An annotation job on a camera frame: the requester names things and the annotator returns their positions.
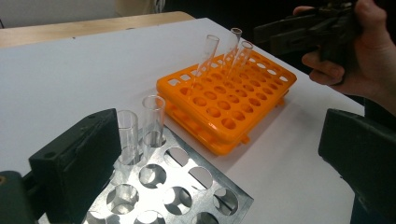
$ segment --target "black object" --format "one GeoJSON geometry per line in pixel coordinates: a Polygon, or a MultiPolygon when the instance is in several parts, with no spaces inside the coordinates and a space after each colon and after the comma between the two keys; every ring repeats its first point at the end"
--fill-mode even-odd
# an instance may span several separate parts
{"type": "Polygon", "coordinates": [[[275,56],[311,51],[320,45],[321,60],[346,64],[346,59],[353,59],[346,52],[352,52],[348,50],[351,41],[361,31],[353,13],[354,3],[328,2],[326,6],[255,27],[254,44],[275,56]]]}
{"type": "Polygon", "coordinates": [[[396,132],[329,109],[318,154],[344,178],[368,213],[396,221],[396,132]]]}
{"type": "Polygon", "coordinates": [[[0,173],[2,222],[35,223],[46,213],[51,223],[81,223],[120,151],[115,109],[82,119],[29,159],[24,178],[0,173]]]}

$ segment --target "test tube rack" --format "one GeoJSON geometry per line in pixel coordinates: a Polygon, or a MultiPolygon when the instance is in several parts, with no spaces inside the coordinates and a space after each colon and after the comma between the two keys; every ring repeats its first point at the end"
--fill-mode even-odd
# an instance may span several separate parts
{"type": "Polygon", "coordinates": [[[115,173],[84,223],[237,224],[253,199],[166,126],[163,145],[115,173]],[[120,181],[127,172],[127,181],[120,181]]]}
{"type": "Polygon", "coordinates": [[[257,51],[243,67],[227,74],[223,55],[196,77],[197,64],[157,80],[166,114],[216,155],[226,155],[268,112],[284,104],[296,76],[257,51]]]}

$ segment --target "orange object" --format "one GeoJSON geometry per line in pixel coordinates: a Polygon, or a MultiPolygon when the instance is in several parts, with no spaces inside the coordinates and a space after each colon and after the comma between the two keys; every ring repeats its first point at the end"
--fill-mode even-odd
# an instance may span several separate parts
{"type": "Polygon", "coordinates": [[[283,97],[296,76],[256,51],[243,68],[222,68],[222,55],[214,58],[201,77],[197,64],[157,81],[166,101],[166,113],[216,155],[226,155],[283,97]]]}

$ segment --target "metal plate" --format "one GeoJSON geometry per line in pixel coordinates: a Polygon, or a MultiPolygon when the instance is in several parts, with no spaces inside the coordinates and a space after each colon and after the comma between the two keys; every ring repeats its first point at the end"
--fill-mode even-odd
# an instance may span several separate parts
{"type": "Polygon", "coordinates": [[[116,161],[84,223],[241,222],[253,199],[166,127],[163,138],[136,165],[116,161]]]}

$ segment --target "person's arm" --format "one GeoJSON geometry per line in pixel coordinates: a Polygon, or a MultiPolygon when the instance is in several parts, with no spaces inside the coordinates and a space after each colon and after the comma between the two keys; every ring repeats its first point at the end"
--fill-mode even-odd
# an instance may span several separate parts
{"type": "MultiPolygon", "coordinates": [[[[293,13],[306,9],[297,7],[293,13]]],[[[396,116],[396,47],[386,27],[387,13],[374,0],[359,0],[355,14],[362,33],[354,41],[356,64],[346,66],[351,69],[322,62],[318,51],[305,54],[302,61],[313,68],[309,74],[313,81],[370,99],[396,116]]]]}

